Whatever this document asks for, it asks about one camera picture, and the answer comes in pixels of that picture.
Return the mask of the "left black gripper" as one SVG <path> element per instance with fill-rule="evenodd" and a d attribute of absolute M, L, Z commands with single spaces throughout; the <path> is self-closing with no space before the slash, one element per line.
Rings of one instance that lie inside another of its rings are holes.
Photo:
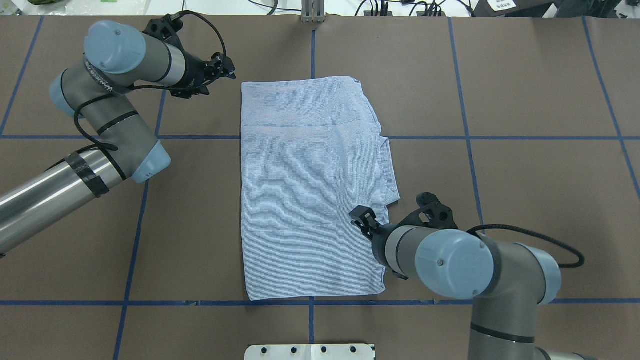
<path fill-rule="evenodd" d="M 204 61 L 195 55 L 185 55 L 185 73 L 182 77 L 183 96 L 209 96 L 208 81 L 221 78 L 235 80 L 236 67 L 233 60 L 221 52 L 214 53 L 210 60 Z"/>

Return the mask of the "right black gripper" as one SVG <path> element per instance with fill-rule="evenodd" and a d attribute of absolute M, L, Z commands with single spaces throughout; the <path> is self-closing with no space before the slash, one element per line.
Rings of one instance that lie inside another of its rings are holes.
<path fill-rule="evenodd" d="M 387 241 L 393 231 L 399 227 L 398 224 L 381 224 L 377 220 L 374 210 L 363 205 L 357 205 L 352 209 L 349 212 L 349 218 L 352 225 L 356 226 L 361 234 L 371 241 L 375 260 L 387 269 L 391 269 L 394 276 L 400 276 L 400 272 L 391 267 L 386 255 Z"/>

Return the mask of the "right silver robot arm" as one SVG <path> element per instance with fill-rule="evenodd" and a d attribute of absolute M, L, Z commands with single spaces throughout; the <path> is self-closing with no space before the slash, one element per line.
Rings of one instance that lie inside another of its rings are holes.
<path fill-rule="evenodd" d="M 587 360 L 537 346 L 538 307 L 562 287 L 562 265 L 546 251 L 496 241 L 480 227 L 459 230 L 440 203 L 424 205 L 398 224 L 379 223 L 374 210 L 361 205 L 349 216 L 394 276 L 442 297 L 472 301 L 469 360 Z"/>

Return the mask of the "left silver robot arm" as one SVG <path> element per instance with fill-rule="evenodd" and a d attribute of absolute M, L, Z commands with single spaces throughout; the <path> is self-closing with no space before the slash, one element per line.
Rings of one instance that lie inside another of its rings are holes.
<path fill-rule="evenodd" d="M 125 182 L 144 183 L 171 164 L 156 133 L 128 99 L 135 91 L 166 91 L 189 100 L 215 81 L 236 79 L 220 31 L 221 50 L 203 60 L 178 33 L 189 11 L 148 21 L 144 30 L 100 20 L 88 30 L 83 57 L 55 78 L 49 94 L 89 145 L 55 162 L 1 197 L 1 257 Z"/>

